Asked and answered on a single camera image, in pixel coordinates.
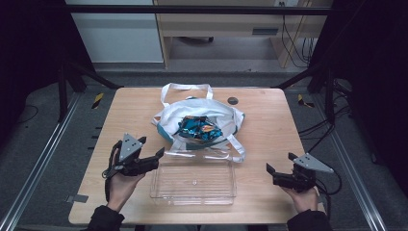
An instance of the gray floor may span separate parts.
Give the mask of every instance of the gray floor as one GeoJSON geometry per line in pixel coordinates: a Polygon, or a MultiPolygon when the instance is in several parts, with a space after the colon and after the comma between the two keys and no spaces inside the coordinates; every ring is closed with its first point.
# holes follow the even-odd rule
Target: gray floor
{"type": "MultiPolygon", "coordinates": [[[[267,38],[215,38],[213,43],[208,43],[205,39],[179,38],[173,45],[168,69],[156,65],[142,65],[138,69],[134,69],[136,65],[127,65],[125,68],[102,66],[104,68],[100,69],[100,74],[125,86],[163,86],[174,82],[209,83],[213,87],[269,88],[303,69],[293,65],[286,69],[280,68],[267,38]]],[[[72,205],[65,202],[65,199],[78,191],[100,127],[103,126],[115,95],[114,90],[109,90],[88,77],[85,80],[88,84],[86,92],[72,96],[69,94],[71,98],[79,97],[77,109],[19,217],[19,230],[79,229],[67,220],[72,205]],[[98,109],[92,109],[94,97],[99,92],[103,92],[104,97],[98,109]]],[[[299,131],[324,120],[321,112],[322,94],[309,94],[305,90],[308,81],[309,79],[305,79],[285,90],[299,131]],[[299,94],[303,95],[305,102],[313,102],[316,107],[299,105],[299,94]]],[[[339,98],[336,104],[336,110],[339,110],[346,106],[346,101],[339,98]]],[[[1,149],[1,218],[13,205],[58,125],[57,85],[33,92],[27,99],[27,105],[21,121],[28,121],[15,125],[10,141],[1,149]]],[[[322,127],[304,137],[304,149],[311,148],[317,141],[313,138],[321,137],[326,129],[322,127]]],[[[405,218],[408,214],[408,199],[387,168],[371,162],[370,151],[352,116],[345,114],[337,118],[335,131],[311,154],[336,169],[343,179],[342,190],[332,196],[331,223],[335,230],[408,230],[408,220],[405,218]],[[351,160],[351,166],[344,165],[344,153],[351,160]],[[356,179],[349,177],[350,167],[357,171],[361,178],[358,187],[367,190],[368,200],[372,205],[364,200],[366,198],[361,199],[361,188],[356,189],[356,179]],[[370,211],[367,206],[378,212],[385,228],[372,227],[372,214],[367,215],[367,211],[370,211]]],[[[319,178],[329,191],[338,186],[337,178],[333,175],[322,173],[319,178]]],[[[269,224],[269,230],[285,230],[285,226],[269,224]]]]}

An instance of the transparent plastic tray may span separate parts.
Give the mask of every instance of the transparent plastic tray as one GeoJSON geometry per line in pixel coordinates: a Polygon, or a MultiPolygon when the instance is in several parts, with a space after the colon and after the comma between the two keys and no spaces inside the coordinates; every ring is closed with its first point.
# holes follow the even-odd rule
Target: transparent plastic tray
{"type": "Polygon", "coordinates": [[[166,205],[228,205],[237,193],[233,163],[224,151],[167,152],[153,171],[150,197],[166,205]]]}

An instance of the wooden table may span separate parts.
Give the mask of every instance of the wooden table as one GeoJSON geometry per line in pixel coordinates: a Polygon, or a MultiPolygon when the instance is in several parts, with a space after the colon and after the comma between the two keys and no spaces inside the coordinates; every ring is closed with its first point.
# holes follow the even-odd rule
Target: wooden table
{"type": "MultiPolygon", "coordinates": [[[[88,195],[87,203],[75,202],[69,221],[89,222],[94,209],[106,204],[104,179],[112,146],[129,133],[135,138],[147,136],[140,157],[154,155],[161,147],[170,148],[156,126],[150,121],[163,105],[161,88],[124,88],[117,91],[95,146],[78,194],[88,195]]],[[[204,97],[200,90],[171,90],[167,102],[187,96],[204,97]]],[[[214,99],[227,103],[231,96],[239,103],[234,107],[246,115],[237,135],[247,156],[243,163],[234,163],[237,197],[232,205],[161,206],[150,198],[152,172],[139,182],[135,192],[121,213],[125,223],[138,224],[206,224],[206,223],[286,223],[296,212],[292,200],[266,172],[266,163],[278,172],[292,173],[293,163],[288,152],[304,154],[285,94],[277,89],[215,88],[214,99]]]]}

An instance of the white wall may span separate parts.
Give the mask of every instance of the white wall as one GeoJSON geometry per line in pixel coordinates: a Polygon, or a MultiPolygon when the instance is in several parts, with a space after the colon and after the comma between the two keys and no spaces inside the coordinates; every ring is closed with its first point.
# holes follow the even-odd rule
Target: white wall
{"type": "MultiPolygon", "coordinates": [[[[152,5],[151,0],[65,0],[66,4],[152,5]]],[[[93,63],[162,63],[156,17],[149,14],[73,13],[93,63]]]]}

